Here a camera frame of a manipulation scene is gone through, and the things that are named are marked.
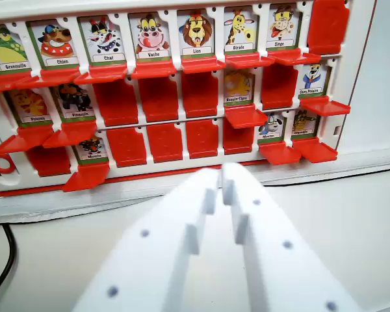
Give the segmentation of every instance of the frog character card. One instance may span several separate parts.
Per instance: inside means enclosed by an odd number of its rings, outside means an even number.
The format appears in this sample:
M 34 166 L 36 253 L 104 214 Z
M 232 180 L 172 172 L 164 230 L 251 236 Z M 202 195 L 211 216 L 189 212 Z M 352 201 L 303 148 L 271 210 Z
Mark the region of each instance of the frog character card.
M 107 15 L 78 18 L 79 29 L 92 65 L 125 62 L 120 27 L 110 22 Z
M 279 142 L 285 136 L 286 118 L 281 112 L 271 112 L 266 123 L 259 127 L 258 144 Z
M 42 68 L 69 68 L 78 66 L 71 32 L 55 19 L 27 22 L 34 49 Z
M 102 138 L 93 136 L 73 147 L 79 164 L 104 163 L 109 161 Z
M 267 50 L 285 50 L 298 47 L 302 13 L 296 3 L 270 6 L 267 29 Z
M 129 15 L 137 62 L 170 60 L 168 24 L 157 12 Z
M 224 54 L 253 53 L 257 51 L 258 16 L 250 6 L 224 9 Z
M 18 34 L 0 25 L 0 74 L 27 72 L 31 64 Z
M 253 103 L 254 78 L 248 70 L 225 70 L 224 106 Z
M 293 120 L 292 140 L 313 138 L 317 135 L 320 117 L 305 109 L 296 111 Z
M 214 55 L 214 19 L 203 10 L 177 11 L 182 59 Z

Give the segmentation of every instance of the cow character card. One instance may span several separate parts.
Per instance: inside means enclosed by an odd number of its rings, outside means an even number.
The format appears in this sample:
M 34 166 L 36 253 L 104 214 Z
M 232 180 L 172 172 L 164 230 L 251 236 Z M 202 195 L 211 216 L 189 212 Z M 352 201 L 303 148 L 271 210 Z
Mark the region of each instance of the cow character card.
M 51 88 L 57 109 L 63 122 L 80 122 L 96 119 L 86 90 L 75 83 L 64 83 Z
M 254 74 L 248 70 L 224 71 L 224 106 L 253 103 Z
M 55 19 L 27 22 L 27 29 L 43 68 L 76 67 L 78 58 L 71 32 Z
M 271 112 L 267 116 L 266 123 L 259 127 L 258 144 L 279 142 L 285 136 L 286 118 L 281 112 Z
M 205 9 L 177 11 L 177 24 L 183 59 L 214 55 L 214 19 Z
M 104 163 L 109 161 L 102 138 L 93 136 L 74 146 L 74 152 L 79 164 Z
M 26 72 L 30 68 L 19 35 L 0 25 L 0 73 Z
M 168 24 L 157 12 L 129 15 L 137 62 L 170 60 Z
M 299 98 L 324 96 L 328 89 L 330 73 L 331 68 L 325 62 L 304 65 Z
M 224 54 L 253 53 L 257 51 L 258 16 L 250 6 L 224 9 Z
M 295 3 L 270 6 L 267 29 L 267 50 L 285 50 L 298 47 L 302 13 Z
M 78 18 L 78 23 L 91 64 L 107 65 L 125 62 L 120 27 L 111 23 L 108 16 L 81 17 Z
M 319 116 L 305 109 L 296 111 L 293 120 L 292 140 L 312 138 L 317 135 Z
M 45 101 L 40 94 L 30 89 L 12 89 L 4 92 L 4 95 L 19 127 L 52 124 Z

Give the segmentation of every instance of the cartoon dog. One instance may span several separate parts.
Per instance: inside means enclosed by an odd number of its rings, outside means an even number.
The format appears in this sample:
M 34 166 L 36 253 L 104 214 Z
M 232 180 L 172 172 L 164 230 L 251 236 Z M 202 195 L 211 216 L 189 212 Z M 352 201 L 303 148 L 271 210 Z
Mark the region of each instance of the cartoon dog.
M 274 117 L 274 113 L 272 112 L 269 115 L 267 122 L 259 127 L 260 135 L 266 135 L 269 132 L 276 132 L 282 123 L 283 122 L 279 118 Z
M 165 41 L 160 27 L 161 24 L 156 22 L 151 14 L 146 15 L 145 18 L 141 18 L 138 21 L 137 28 L 140 29 L 140 32 L 137 35 L 136 53 L 169 48 L 169 43 Z
M 86 90 L 79 88 L 76 84 L 60 84 L 58 93 L 64 109 L 71 109 L 71 105 L 76 105 L 79 112 L 84 112 L 87 109 L 92 110 L 92 107 L 90 106 L 91 100 L 88 97 Z
M 101 53 L 101 50 L 109 52 L 111 49 L 113 52 L 117 52 L 121 41 L 120 35 L 107 26 L 105 17 L 102 17 L 98 23 L 93 19 L 90 19 L 90 24 L 92 33 L 89 38 L 90 44 L 97 44 L 99 47 L 97 52 Z
M 194 12 L 186 23 L 179 28 L 183 40 L 192 47 L 203 46 L 212 36 L 213 27 L 200 12 Z
M 293 9 L 290 5 L 279 6 L 277 11 L 273 13 L 274 23 L 270 30 L 272 31 L 272 38 L 278 37 L 279 40 L 286 34 L 290 34 L 294 27 L 290 21 L 293 16 Z
M 320 80 L 320 64 L 312 64 L 304 75 L 305 89 L 311 88 L 311 84 Z
M 73 55 L 71 32 L 69 29 L 59 29 L 54 25 L 45 27 L 43 37 L 38 38 L 42 43 L 40 53 L 46 57 L 71 57 Z

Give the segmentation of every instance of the cartoon monkey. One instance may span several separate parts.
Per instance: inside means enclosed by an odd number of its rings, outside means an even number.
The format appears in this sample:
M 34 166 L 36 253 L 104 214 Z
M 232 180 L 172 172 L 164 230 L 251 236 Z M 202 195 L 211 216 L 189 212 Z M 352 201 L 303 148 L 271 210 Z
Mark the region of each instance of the cartoon monkey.
M 213 34 L 213 26 L 200 12 L 194 12 L 179 28 L 183 40 L 192 47 L 203 46 Z
M 291 22 L 293 16 L 293 9 L 290 5 L 279 6 L 277 11 L 273 13 L 274 23 L 271 26 L 270 30 L 272 31 L 272 38 L 278 37 L 279 40 L 286 35 L 292 32 L 294 27 Z

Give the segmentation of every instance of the cartoon lion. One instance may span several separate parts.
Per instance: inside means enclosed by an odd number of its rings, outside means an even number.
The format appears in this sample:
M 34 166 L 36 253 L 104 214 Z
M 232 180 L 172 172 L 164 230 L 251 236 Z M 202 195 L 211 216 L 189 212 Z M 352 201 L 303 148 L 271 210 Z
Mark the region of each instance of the cartoon lion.
M 184 41 L 192 47 L 203 46 L 213 34 L 213 26 L 200 12 L 190 15 L 187 22 L 179 28 Z

